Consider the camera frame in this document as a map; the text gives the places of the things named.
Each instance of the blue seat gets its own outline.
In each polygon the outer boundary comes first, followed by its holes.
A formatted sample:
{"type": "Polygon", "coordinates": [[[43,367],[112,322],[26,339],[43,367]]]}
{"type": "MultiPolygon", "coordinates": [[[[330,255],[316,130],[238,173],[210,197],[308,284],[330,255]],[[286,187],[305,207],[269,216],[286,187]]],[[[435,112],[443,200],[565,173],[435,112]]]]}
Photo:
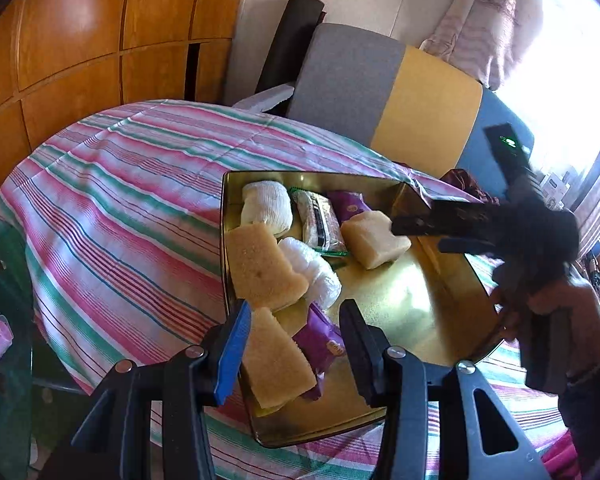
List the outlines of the blue seat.
{"type": "Polygon", "coordinates": [[[513,126],[520,143],[528,149],[527,154],[530,155],[534,148],[534,134],[496,94],[485,88],[482,90],[482,100],[474,127],[456,164],[456,168],[467,170],[483,190],[498,198],[504,198],[507,184],[491,155],[484,129],[487,126],[503,123],[510,123],[513,126]]]}

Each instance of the yellow sponge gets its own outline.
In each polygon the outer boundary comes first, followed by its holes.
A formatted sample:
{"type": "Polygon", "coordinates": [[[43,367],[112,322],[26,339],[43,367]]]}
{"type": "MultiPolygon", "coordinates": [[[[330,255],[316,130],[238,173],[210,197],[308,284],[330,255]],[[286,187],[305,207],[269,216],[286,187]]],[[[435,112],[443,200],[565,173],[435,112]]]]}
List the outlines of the yellow sponge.
{"type": "Polygon", "coordinates": [[[277,310],[295,303],[309,288],[261,222],[237,227],[224,236],[235,295],[253,309],[277,310]]]}
{"type": "Polygon", "coordinates": [[[251,313],[251,332],[242,364],[253,396],[263,410],[285,404],[316,385],[301,349],[266,308],[251,313]]]}
{"type": "Polygon", "coordinates": [[[342,223],[340,232],[347,249],[365,269],[397,260],[411,247],[407,236],[391,232],[391,219],[382,211],[364,211],[342,223]]]}

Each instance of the green light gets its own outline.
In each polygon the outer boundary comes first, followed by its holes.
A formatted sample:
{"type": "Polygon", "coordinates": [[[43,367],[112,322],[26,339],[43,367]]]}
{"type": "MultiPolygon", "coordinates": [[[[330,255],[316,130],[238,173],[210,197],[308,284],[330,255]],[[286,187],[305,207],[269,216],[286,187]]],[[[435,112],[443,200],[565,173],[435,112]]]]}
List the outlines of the green light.
{"type": "Polygon", "coordinates": [[[508,144],[508,145],[509,145],[509,146],[511,146],[512,148],[515,148],[515,147],[516,147],[516,141],[515,141],[515,140],[513,140],[513,139],[509,139],[509,137],[503,137],[503,136],[500,136],[500,140],[501,140],[502,142],[505,142],[506,144],[508,144]]]}

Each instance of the window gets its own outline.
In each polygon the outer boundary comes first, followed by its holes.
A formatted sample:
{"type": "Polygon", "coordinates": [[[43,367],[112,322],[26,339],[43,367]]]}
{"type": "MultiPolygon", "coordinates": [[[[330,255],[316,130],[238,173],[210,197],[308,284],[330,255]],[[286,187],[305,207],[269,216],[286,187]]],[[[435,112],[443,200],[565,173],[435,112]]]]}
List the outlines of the window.
{"type": "Polygon", "coordinates": [[[600,150],[600,8],[594,0],[544,0],[544,21],[496,94],[534,133],[530,161],[577,186],[600,150]]]}

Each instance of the wooden wardrobe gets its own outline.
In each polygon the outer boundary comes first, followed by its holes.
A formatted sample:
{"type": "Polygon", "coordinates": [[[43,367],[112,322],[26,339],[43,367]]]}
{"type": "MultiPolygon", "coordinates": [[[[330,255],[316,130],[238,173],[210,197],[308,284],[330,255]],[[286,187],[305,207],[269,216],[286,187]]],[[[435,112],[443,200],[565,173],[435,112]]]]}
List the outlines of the wooden wardrobe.
{"type": "Polygon", "coordinates": [[[240,0],[12,0],[0,15],[0,184],[65,126],[139,100],[218,102],[240,0]]]}

